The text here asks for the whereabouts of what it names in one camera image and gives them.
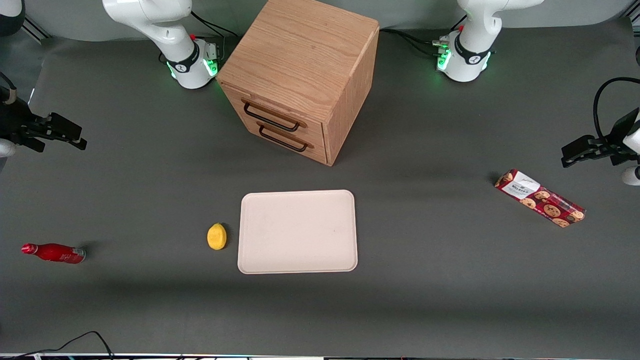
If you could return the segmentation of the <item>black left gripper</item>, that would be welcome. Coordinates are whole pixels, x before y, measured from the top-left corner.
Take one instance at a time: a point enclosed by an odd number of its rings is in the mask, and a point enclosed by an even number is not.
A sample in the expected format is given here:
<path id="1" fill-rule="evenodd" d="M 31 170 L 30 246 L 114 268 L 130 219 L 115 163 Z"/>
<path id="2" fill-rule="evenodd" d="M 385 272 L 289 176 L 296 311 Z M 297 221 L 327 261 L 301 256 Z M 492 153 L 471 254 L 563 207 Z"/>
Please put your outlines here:
<path id="1" fill-rule="evenodd" d="M 599 139 L 584 135 L 562 147 L 562 167 L 608 158 L 613 166 L 639 160 L 639 109 L 635 108 L 615 121 L 610 133 L 603 135 L 598 126 Z"/>

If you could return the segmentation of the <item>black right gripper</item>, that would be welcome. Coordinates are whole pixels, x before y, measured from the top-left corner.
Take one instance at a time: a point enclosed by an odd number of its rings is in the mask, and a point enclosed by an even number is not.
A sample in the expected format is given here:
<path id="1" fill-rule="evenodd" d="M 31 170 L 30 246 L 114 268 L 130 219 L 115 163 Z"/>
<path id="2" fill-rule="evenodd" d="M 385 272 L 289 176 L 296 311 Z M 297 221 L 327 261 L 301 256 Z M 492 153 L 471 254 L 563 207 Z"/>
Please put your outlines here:
<path id="1" fill-rule="evenodd" d="M 15 95 L 4 95 L 1 100 L 0 135 L 2 140 L 35 152 L 45 150 L 46 144 L 41 139 L 64 142 L 81 151 L 87 147 L 81 126 L 57 112 L 44 117 L 36 115 L 27 102 Z"/>

